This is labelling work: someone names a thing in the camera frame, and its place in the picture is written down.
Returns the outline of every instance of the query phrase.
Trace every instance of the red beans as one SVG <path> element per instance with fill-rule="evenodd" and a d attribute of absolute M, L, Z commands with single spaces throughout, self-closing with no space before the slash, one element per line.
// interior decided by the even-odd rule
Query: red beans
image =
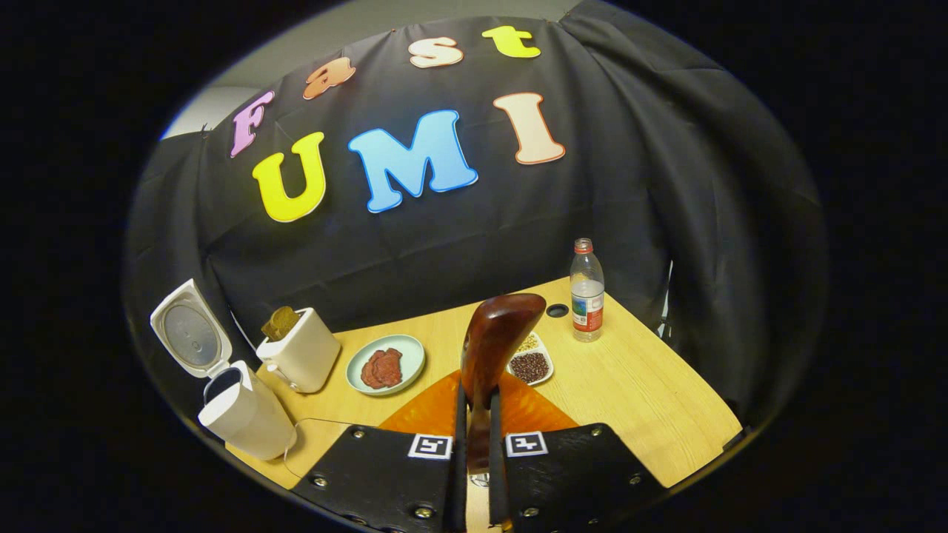
<path fill-rule="evenodd" d="M 546 364 L 546 358 L 540 352 L 530 352 L 511 359 L 510 370 L 524 383 L 533 383 L 546 376 L 550 365 Z"/>

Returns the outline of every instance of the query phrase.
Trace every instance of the meat slice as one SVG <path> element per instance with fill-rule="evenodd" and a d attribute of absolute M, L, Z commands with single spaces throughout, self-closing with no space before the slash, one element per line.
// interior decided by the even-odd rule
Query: meat slice
<path fill-rule="evenodd" d="M 382 387 L 386 386 L 385 383 L 375 377 L 374 374 L 375 362 L 384 355 L 385 352 L 381 350 L 375 350 L 375 353 L 372 354 L 369 360 L 367 360 L 365 364 L 362 365 L 362 382 L 373 389 L 381 389 Z"/>
<path fill-rule="evenodd" d="M 389 348 L 379 357 L 374 364 L 373 374 L 376 379 L 385 384 L 386 387 L 394 387 L 402 382 L 402 366 L 400 359 L 402 353 L 394 348 Z"/>

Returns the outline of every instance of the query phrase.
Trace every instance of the bottle label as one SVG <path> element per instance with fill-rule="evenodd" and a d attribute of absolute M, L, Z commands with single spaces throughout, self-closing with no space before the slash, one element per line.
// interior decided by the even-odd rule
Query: bottle label
<path fill-rule="evenodd" d="M 605 291 L 592 298 L 573 295 L 573 327 L 579 331 L 595 331 L 602 327 L 602 305 Z"/>

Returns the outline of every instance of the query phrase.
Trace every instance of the black cloth backdrop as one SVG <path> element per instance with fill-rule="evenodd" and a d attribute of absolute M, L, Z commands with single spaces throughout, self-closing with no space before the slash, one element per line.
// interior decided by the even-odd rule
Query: black cloth backdrop
<path fill-rule="evenodd" d="M 541 54 L 501 55 L 481 32 L 502 25 L 533 33 L 527 45 Z M 461 62 L 409 63 L 412 42 L 441 36 L 458 42 Z M 341 56 L 355 75 L 304 100 L 306 77 Z M 147 371 L 190 426 L 205 382 L 165 352 L 148 317 L 191 277 L 228 331 L 231 360 L 257 368 L 231 312 L 254 343 L 281 305 L 312 306 L 333 331 L 404 319 L 565 276 L 581 236 L 592 238 L 610 294 L 652 329 L 674 261 L 670 342 L 742 422 L 763 421 L 802 374 L 827 294 L 826 237 L 806 165 L 733 76 L 650 23 L 584 2 L 558 22 L 415 25 L 317 58 L 258 96 L 267 90 L 276 98 L 256 139 L 233 159 L 232 118 L 243 106 L 210 132 L 161 142 L 130 215 L 129 325 Z M 516 92 L 543 96 L 562 159 L 515 161 L 515 133 L 492 101 Z M 383 128 L 410 146 L 417 121 L 440 109 L 460 114 L 477 183 L 446 193 L 426 185 L 419 198 L 403 192 L 397 208 L 368 212 L 349 140 Z M 286 191 L 301 192 L 290 146 L 316 131 L 325 134 L 326 195 L 302 219 L 278 223 L 251 170 L 282 152 Z"/>

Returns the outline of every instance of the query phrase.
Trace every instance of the letter m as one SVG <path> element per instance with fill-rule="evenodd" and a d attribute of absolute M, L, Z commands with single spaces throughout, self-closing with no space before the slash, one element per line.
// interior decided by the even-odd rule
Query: letter m
<path fill-rule="evenodd" d="M 414 197 L 425 187 L 425 170 L 431 163 L 429 187 L 436 193 L 466 187 L 477 181 L 477 171 L 467 166 L 454 124 L 458 112 L 432 111 L 418 120 L 411 148 L 389 132 L 374 129 L 349 141 L 349 150 L 362 157 L 372 198 L 368 208 L 382 212 L 402 203 L 402 193 L 392 189 L 389 176 Z"/>

